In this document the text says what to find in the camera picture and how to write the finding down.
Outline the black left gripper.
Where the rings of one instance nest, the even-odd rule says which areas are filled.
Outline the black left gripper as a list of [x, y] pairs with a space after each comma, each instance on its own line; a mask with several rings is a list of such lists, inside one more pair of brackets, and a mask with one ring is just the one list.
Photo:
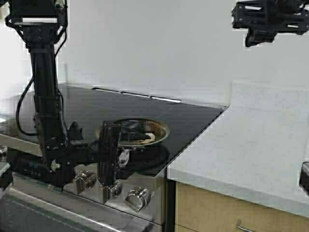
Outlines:
[[118, 148], [135, 150], [143, 147], [138, 140], [146, 138], [142, 126], [121, 126], [113, 121], [103, 121], [99, 138], [92, 143], [85, 142], [82, 129], [72, 122], [64, 134], [62, 127], [44, 132], [41, 141], [43, 164], [50, 173], [48, 180], [53, 186], [63, 187], [74, 179], [74, 168], [80, 164], [97, 164], [97, 178], [103, 186], [116, 182], [116, 158]]

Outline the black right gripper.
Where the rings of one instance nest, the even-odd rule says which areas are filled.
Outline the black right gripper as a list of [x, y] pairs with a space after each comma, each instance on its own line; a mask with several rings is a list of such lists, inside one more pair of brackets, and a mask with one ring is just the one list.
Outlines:
[[277, 33], [303, 35], [309, 30], [307, 0], [242, 0], [234, 6], [232, 27], [247, 29], [245, 46], [272, 43]]

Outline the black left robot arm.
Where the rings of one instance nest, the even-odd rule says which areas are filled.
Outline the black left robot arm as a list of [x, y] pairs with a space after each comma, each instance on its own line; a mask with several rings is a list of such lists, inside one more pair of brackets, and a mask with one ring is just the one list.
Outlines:
[[96, 147], [86, 143], [76, 122], [66, 128], [64, 99], [58, 89], [55, 45], [67, 32], [68, 4], [60, 0], [10, 0], [5, 24], [16, 30], [31, 57], [34, 86], [34, 136], [42, 160], [61, 183], [72, 180], [79, 164], [97, 164], [98, 180], [104, 187], [115, 184], [115, 165], [121, 126], [103, 121]]

